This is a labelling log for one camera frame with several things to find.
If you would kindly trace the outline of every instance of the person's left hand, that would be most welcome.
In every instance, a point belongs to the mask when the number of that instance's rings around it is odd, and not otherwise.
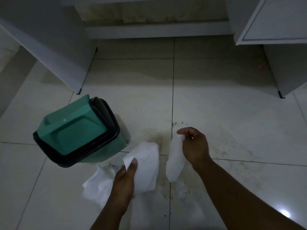
[[[123,166],[115,175],[112,191],[106,206],[124,215],[132,199],[134,192],[134,175],[138,167],[138,161],[133,158],[128,170]]]

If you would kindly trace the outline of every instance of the person's left arm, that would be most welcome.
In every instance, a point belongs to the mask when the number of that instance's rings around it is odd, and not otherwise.
[[[138,162],[134,158],[126,171],[125,166],[115,175],[110,197],[90,230],[117,230],[127,211],[134,192],[134,175]]]

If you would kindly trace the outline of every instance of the person's right arm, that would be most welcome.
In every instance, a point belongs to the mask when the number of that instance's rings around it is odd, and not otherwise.
[[[192,127],[182,128],[183,154],[201,177],[208,195],[228,230],[304,230],[266,204],[235,180],[209,156],[204,134]]]

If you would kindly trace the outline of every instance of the hand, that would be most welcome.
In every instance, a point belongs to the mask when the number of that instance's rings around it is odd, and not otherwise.
[[[115,175],[113,187],[106,206],[124,215],[134,192],[134,175],[138,161],[133,158],[128,170],[123,166]]]
[[[185,135],[182,151],[194,170],[197,171],[204,163],[212,160],[209,155],[208,142],[203,133],[193,127],[186,127],[179,129],[177,134]]]

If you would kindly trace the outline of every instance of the crumpled tissue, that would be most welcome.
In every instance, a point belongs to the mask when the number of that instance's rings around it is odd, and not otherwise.
[[[184,135],[175,134],[169,144],[169,159],[166,162],[166,177],[169,182],[175,182],[179,177],[183,166],[186,164],[186,158],[182,152]]]
[[[159,146],[156,143],[141,143],[124,158],[126,168],[129,168],[133,158],[138,161],[134,175],[134,194],[154,190],[159,171]],[[82,197],[93,200],[103,208],[110,196],[113,181],[120,166],[97,165],[97,172],[82,186]]]

